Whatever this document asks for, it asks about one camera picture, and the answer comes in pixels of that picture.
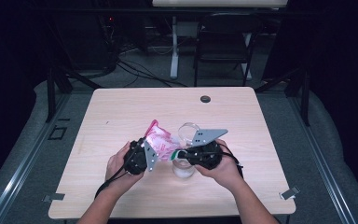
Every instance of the forearm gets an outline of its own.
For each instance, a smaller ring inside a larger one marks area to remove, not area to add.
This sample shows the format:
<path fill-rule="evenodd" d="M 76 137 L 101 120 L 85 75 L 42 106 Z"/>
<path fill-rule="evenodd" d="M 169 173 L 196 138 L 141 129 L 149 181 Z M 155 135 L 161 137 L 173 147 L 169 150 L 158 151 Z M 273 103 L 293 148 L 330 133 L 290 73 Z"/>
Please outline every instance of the forearm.
<path fill-rule="evenodd" d="M 82 216 L 81 219 L 78 220 L 77 223 L 106 224 L 113 208 L 116 205 L 117 200 L 118 196 L 112 194 L 109 192 L 109 190 L 101 191 L 98 197 L 89 206 L 89 209 L 87 209 L 86 213 Z"/>
<path fill-rule="evenodd" d="M 242 224 L 277 223 L 246 182 L 241 182 L 230 191 L 235 198 Z"/>

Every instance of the pink plastic bag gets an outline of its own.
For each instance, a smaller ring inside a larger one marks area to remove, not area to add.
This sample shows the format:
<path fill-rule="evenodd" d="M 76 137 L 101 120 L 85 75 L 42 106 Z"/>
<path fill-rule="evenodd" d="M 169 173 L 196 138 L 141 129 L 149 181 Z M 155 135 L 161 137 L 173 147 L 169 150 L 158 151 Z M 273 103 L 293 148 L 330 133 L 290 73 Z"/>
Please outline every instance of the pink plastic bag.
<path fill-rule="evenodd" d="M 169 161 L 172 153 L 181 148 L 179 141 L 160 128 L 155 119 L 147 129 L 145 137 L 149 145 L 157 152 L 159 161 Z"/>

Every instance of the table top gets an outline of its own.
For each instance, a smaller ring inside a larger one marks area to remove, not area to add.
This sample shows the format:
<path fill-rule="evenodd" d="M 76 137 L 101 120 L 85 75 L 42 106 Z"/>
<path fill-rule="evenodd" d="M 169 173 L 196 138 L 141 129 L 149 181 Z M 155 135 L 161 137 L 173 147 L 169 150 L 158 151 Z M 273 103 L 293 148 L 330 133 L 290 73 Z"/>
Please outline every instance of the table top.
<path fill-rule="evenodd" d="M 208 95 L 211 102 L 200 97 Z M 243 176 L 271 214 L 292 214 L 293 199 L 255 92 L 247 87 L 99 89 L 95 91 L 64 169 L 51 218 L 79 218 L 104 181 L 109 157 L 127 141 L 138 140 L 153 119 L 178 136 L 186 122 L 201 129 L 228 129 L 225 140 L 243 165 Z M 117 202 L 111 217 L 236 216 L 228 190 L 198 171 L 190 178 L 172 172 L 171 161 L 157 162 Z"/>
<path fill-rule="evenodd" d="M 287 0 L 153 0 L 154 7 L 286 7 Z"/>

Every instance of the chair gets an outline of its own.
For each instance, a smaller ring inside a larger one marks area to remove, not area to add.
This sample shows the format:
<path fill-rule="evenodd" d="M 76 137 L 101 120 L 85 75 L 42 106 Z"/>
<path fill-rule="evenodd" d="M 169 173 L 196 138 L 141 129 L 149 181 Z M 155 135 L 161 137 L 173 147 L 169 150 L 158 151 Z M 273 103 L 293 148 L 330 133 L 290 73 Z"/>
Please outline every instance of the chair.
<path fill-rule="evenodd" d="M 242 86 L 246 84 L 252 59 L 255 38 L 263 29 L 263 22 L 256 16 L 240 13 L 214 13 L 200 20 L 197 31 L 194 86 L 197 86 L 199 62 L 246 63 Z M 245 43 L 250 35 L 249 44 Z"/>

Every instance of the person's left hand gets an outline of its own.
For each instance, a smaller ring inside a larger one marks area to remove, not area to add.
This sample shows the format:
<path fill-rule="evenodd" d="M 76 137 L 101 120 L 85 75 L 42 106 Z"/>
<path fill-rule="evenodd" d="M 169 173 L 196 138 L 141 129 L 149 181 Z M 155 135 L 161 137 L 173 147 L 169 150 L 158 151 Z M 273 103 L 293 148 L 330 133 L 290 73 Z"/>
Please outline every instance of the person's left hand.
<path fill-rule="evenodd" d="M 105 180 L 109 179 L 114 175 L 124 164 L 124 156 L 130 150 L 130 142 L 116 154 L 110 157 L 106 167 Z M 144 173 L 139 175 L 126 174 L 127 172 L 123 169 L 117 177 L 123 175 L 119 179 L 113 181 L 105 190 L 109 190 L 114 193 L 118 198 L 127 192 L 138 180 L 140 180 Z"/>

